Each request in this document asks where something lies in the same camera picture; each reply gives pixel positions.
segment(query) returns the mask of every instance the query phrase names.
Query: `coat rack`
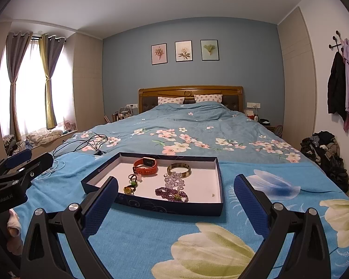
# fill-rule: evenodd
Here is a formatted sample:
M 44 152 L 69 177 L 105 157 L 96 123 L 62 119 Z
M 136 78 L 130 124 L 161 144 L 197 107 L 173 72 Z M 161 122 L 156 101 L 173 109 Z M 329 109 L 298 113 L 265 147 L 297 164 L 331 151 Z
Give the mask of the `coat rack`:
M 340 33 L 339 33 L 338 30 L 336 31 L 336 34 L 339 36 L 340 41 L 342 41 L 342 40 L 341 40 L 341 35 L 340 35 Z M 340 52 L 340 51 L 339 51 L 339 46 L 341 46 L 342 44 L 341 44 L 341 43 L 340 43 L 340 44 L 337 44 L 337 38 L 336 38 L 335 36 L 333 36 L 332 39 L 336 42 L 336 45 L 331 46 L 331 44 L 330 44 L 330 45 L 328 45 L 328 47 L 329 47 L 330 49 L 336 47 L 336 48 L 338 49 L 338 52 Z

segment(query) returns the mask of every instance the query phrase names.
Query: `pillow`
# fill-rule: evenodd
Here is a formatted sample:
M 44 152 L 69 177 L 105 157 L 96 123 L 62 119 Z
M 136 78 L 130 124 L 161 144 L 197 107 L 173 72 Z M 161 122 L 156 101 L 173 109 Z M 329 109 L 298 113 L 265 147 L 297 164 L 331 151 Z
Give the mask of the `pillow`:
M 185 97 L 161 97 L 158 96 L 158 105 L 166 103 L 183 104 Z
M 200 103 L 200 102 L 206 102 L 206 101 L 214 101 L 221 103 L 222 102 L 222 94 L 207 94 L 207 95 L 194 95 L 195 102 Z

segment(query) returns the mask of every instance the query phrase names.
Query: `wardrobe door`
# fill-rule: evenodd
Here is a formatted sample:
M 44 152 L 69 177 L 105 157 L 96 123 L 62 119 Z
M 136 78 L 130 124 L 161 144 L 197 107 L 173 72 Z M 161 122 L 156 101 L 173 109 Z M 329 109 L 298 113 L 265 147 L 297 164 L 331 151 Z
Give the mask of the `wardrobe door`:
M 297 149 L 314 131 L 317 89 L 312 45 L 297 7 L 278 25 L 284 66 L 283 139 Z

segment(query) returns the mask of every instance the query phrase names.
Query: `blue tulip print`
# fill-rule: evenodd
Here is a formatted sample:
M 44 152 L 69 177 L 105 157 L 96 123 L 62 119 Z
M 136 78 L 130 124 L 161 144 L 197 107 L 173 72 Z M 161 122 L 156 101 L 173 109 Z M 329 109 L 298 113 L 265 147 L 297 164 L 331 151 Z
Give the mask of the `blue tulip print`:
M 270 200 L 293 199 L 300 193 L 300 187 L 293 186 L 282 177 L 257 169 L 253 172 L 255 175 L 247 177 L 249 183 L 255 190 L 264 192 Z

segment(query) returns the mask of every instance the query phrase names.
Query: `person's hand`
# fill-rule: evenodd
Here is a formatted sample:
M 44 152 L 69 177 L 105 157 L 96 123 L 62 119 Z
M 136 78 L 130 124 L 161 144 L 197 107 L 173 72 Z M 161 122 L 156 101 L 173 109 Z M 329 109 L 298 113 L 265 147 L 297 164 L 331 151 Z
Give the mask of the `person's hand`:
M 8 220 L 8 233 L 10 238 L 7 242 L 7 249 L 13 255 L 19 256 L 22 254 L 23 241 L 21 239 L 21 224 L 19 223 L 19 217 L 14 210 L 9 210 L 10 217 Z

